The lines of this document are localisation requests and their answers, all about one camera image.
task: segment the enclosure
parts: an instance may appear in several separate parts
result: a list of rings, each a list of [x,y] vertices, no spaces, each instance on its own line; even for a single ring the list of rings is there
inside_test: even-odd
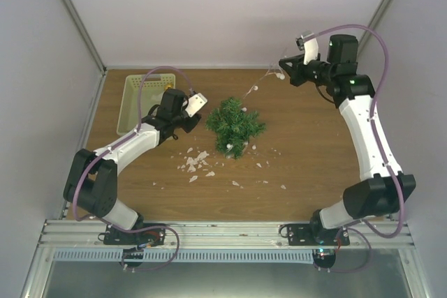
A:
[[[444,296],[443,0],[2,0],[1,6],[5,297]],[[300,53],[295,38],[302,32],[351,23],[374,29],[388,46],[381,123],[417,187],[396,238],[355,226],[371,243],[369,268],[335,274],[312,266],[315,246],[292,246],[279,228],[308,223],[359,182],[353,136],[314,85],[294,87],[281,77],[278,61]],[[359,29],[342,33],[358,38],[358,73],[377,86],[379,44]],[[328,39],[318,38],[321,59]],[[177,141],[146,152],[119,175],[119,199],[148,223],[178,231],[180,240],[168,267],[133,274],[118,264],[124,246],[98,241],[105,224],[73,220],[62,195],[78,150],[102,148],[131,131],[126,106],[134,113],[135,101],[126,105],[124,93],[136,95],[141,75],[158,66],[183,69],[207,104],[190,133],[176,131]],[[161,73],[174,73],[175,82],[151,80],[148,88],[162,87],[161,95],[166,84],[187,91],[178,73]],[[126,82],[130,75],[136,82]],[[238,159],[217,151],[216,135],[205,127],[229,97],[265,123]],[[396,218],[374,225],[389,233]],[[349,239],[334,269],[369,257],[361,236]],[[177,246],[166,231],[162,246],[145,249],[141,267],[166,261]]]

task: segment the ventilation grille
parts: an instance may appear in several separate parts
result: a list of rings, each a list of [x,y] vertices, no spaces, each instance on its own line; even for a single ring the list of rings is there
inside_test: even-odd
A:
[[[173,254],[169,249],[146,249],[143,262],[165,262]],[[122,249],[107,248],[58,248],[55,261],[116,262],[122,257]],[[234,251],[210,249],[180,250],[174,262],[222,262],[222,263],[312,263],[312,251]]]

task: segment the green plant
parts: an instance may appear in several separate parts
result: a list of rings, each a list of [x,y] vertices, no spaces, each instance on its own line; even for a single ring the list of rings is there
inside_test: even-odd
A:
[[[257,122],[259,113],[246,113],[241,109],[242,101],[230,97],[211,111],[205,127],[217,134],[216,149],[235,158],[242,156],[250,137],[256,137],[265,130],[265,124]]]

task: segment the metal frame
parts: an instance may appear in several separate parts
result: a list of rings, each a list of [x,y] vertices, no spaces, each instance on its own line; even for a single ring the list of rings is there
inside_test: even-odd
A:
[[[107,68],[101,60],[101,57],[94,46],[75,6],[71,0],[61,0],[65,5],[74,25],[78,28],[87,49],[90,51],[96,65],[101,70],[103,77],[98,82],[96,95],[93,99],[89,117],[80,138],[79,148],[84,147],[90,132],[91,124],[94,119],[99,97],[105,81]],[[369,27],[375,29],[392,0],[381,0]],[[359,54],[363,51],[369,39],[369,34],[363,34],[360,39]],[[228,254],[235,253],[264,253],[269,255],[303,255],[305,259],[308,252],[314,249],[314,246],[289,246],[287,239],[278,235],[278,228],[284,223],[279,222],[239,222],[239,223],[219,223],[219,222],[165,222],[170,227],[179,232],[182,252],[197,253],[203,251],[227,251]],[[381,221],[375,223],[378,229],[383,232],[391,232],[395,229],[395,222]],[[408,227],[405,225],[401,234],[394,239],[382,239],[363,224],[357,226],[359,231],[367,236],[372,248],[393,248],[400,253],[402,266],[409,289],[413,297],[430,297],[427,288],[427,281],[418,254],[413,245]],[[21,297],[42,297],[45,293],[45,285],[51,274],[54,257],[60,260],[61,252],[85,251],[83,260],[98,260],[97,251],[118,252],[123,246],[104,246],[97,240],[98,233],[103,232],[104,224],[98,221],[85,221],[78,223],[75,221],[47,221],[43,227],[41,238],[39,240],[36,253],[31,263]],[[351,245],[343,248],[359,249],[366,248],[364,241],[355,236],[350,236]],[[154,248],[157,253],[169,255],[176,247],[176,241],[172,234],[167,233],[165,245]],[[302,262],[303,260],[291,260],[291,262]]]
[[[73,2],[71,0],[61,0],[61,2],[65,5],[68,14],[70,15],[71,19],[73,20],[73,23],[78,29],[96,65],[98,66],[99,70],[104,74],[104,72],[106,72],[107,69],[104,65],[104,62],[101,59],[101,56],[98,53],[98,50],[95,47],[95,44],[91,40],[90,35],[76,10],[76,7],[73,5]]]
[[[177,262],[300,262],[311,263],[309,255],[315,246],[289,246],[279,228],[284,222],[164,222],[180,236],[181,253]],[[378,221],[382,232],[392,232],[394,221]],[[396,249],[412,297],[430,297],[408,226],[394,239],[383,239],[365,225],[356,228],[369,239],[374,249]],[[42,297],[54,260],[83,262],[116,262],[128,246],[105,246],[98,234],[105,231],[100,221],[51,220],[44,224],[38,248],[21,297]],[[343,249],[365,249],[364,241],[350,234],[351,245]],[[146,262],[163,262],[176,248],[176,240],[167,232],[163,246],[145,252]]]
[[[377,9],[374,11],[374,14],[372,15],[371,20],[368,23],[368,27],[371,29],[376,29],[378,25],[380,24],[381,20],[383,19],[383,16],[385,15],[386,11],[388,10],[388,7],[390,7],[390,4],[393,2],[393,0],[380,0],[379,6],[377,6]],[[362,37],[360,38],[360,42],[358,43],[358,55],[360,56],[366,47],[366,44],[369,41],[369,38],[371,38],[370,32],[364,32]]]

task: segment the glass panel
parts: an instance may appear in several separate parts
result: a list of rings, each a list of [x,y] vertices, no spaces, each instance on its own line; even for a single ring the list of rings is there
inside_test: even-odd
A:
[[[335,266],[365,259],[366,251],[340,251]],[[386,250],[374,251],[371,267],[356,274],[269,263],[173,263],[132,274],[117,262],[55,262],[44,297],[410,297],[403,273],[397,251]]]

